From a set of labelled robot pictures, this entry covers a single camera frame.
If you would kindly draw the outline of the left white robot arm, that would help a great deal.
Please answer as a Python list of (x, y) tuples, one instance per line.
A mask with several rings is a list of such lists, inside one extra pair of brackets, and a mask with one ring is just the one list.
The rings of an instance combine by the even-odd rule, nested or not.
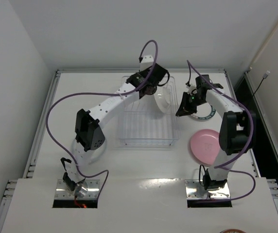
[(127, 78), (115, 93), (108, 94), (108, 98), (95, 107), (77, 112), (72, 160), (61, 159), (63, 164), (68, 163), (64, 165), (63, 181), (71, 192), (78, 191), (87, 178), (79, 167), (105, 142), (105, 125), (128, 105), (144, 96), (153, 95), (159, 87), (165, 85), (163, 78), (169, 76), (167, 69), (155, 63), (153, 58), (145, 57), (141, 61), (139, 72)]

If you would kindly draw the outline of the white ribbed plate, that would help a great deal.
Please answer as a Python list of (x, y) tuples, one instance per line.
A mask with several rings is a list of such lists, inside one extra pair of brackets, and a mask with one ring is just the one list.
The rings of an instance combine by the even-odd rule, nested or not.
[(166, 114), (172, 104), (170, 90), (166, 87), (158, 87), (154, 93), (154, 98), (159, 110)]

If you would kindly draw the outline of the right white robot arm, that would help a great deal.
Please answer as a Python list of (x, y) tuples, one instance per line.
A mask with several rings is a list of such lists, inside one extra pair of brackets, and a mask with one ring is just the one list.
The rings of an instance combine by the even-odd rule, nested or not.
[(208, 103), (222, 118), (219, 131), (220, 152), (205, 171), (202, 182), (205, 190), (217, 189), (226, 184), (228, 173), (236, 160), (254, 146), (256, 116), (222, 92), (221, 84), (211, 83), (208, 75), (198, 76), (195, 82), (195, 90), (183, 93), (175, 115), (181, 117), (195, 114), (198, 106)]

